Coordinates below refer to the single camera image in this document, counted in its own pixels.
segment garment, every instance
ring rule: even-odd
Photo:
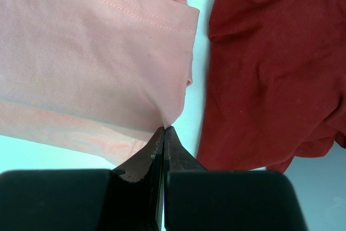
[[[215,0],[197,159],[267,167],[346,148],[346,0]]]
[[[186,0],[0,0],[0,134],[120,164],[181,113]]]

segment crumpled red cloth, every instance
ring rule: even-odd
[[[200,163],[283,173],[346,148],[346,0],[215,0],[209,38]]]

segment red cloth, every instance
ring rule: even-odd
[[[284,172],[346,148],[346,0],[215,0],[209,38],[201,164]]]

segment pink cloth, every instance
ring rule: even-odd
[[[0,135],[120,164],[180,115],[186,0],[0,0]]]

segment maroon garment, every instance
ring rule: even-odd
[[[346,148],[346,0],[215,0],[209,38],[200,163],[284,172]]]

